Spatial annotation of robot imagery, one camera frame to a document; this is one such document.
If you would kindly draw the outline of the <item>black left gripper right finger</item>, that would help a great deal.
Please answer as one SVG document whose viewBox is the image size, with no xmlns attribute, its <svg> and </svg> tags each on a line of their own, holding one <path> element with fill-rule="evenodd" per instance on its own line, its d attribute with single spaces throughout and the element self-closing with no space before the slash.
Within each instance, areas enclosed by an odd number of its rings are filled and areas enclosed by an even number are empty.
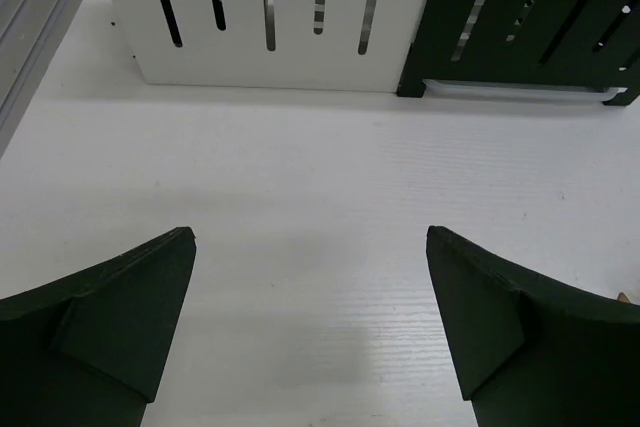
<svg viewBox="0 0 640 427">
<path fill-rule="evenodd" d="M 636 426 L 639 307 L 503 259 L 443 226 L 426 257 L 480 426 Z"/>
</svg>

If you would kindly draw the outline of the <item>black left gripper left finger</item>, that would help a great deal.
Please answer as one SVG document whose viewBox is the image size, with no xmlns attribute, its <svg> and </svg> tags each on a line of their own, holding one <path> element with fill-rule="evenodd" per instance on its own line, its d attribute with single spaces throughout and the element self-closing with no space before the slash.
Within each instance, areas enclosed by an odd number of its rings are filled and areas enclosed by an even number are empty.
<svg viewBox="0 0 640 427">
<path fill-rule="evenodd" d="M 196 257 L 174 228 L 1 301 L 4 426 L 138 426 L 156 399 Z"/>
</svg>

